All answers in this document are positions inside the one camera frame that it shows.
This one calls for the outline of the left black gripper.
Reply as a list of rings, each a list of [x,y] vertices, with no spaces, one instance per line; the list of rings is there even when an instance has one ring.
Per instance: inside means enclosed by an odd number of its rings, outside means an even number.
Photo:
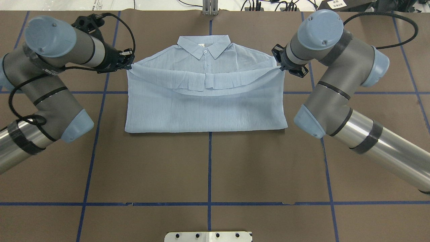
[[[118,51],[108,43],[103,43],[105,55],[101,62],[101,73],[111,73],[117,70],[130,70],[135,58],[135,50],[128,48]]]

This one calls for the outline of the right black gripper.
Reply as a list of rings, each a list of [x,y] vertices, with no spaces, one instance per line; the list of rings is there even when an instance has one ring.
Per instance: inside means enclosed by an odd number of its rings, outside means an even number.
[[[306,68],[306,65],[297,65],[289,59],[286,47],[277,43],[271,51],[275,61],[281,65],[282,71],[287,71],[289,74],[299,78],[304,78],[308,74],[309,70]]]

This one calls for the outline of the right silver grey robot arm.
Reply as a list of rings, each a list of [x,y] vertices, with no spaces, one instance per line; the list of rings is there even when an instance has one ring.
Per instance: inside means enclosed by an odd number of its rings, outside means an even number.
[[[429,153],[348,106],[358,87],[371,87],[385,75],[390,60],[354,37],[345,23],[337,12],[318,10],[303,20],[286,46],[273,47],[281,70],[297,77],[308,73],[306,64],[312,60],[327,67],[294,123],[317,139],[334,137],[428,195]]]

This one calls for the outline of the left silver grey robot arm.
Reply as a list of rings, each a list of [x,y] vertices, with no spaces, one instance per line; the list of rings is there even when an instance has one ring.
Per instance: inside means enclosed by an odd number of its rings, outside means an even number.
[[[31,19],[22,47],[1,58],[1,85],[16,120],[1,130],[1,173],[44,151],[61,139],[70,143],[94,127],[87,111],[59,78],[67,70],[99,74],[131,69],[136,41],[127,24],[132,48],[115,49],[100,27],[112,13],[79,16],[69,24],[51,16]]]

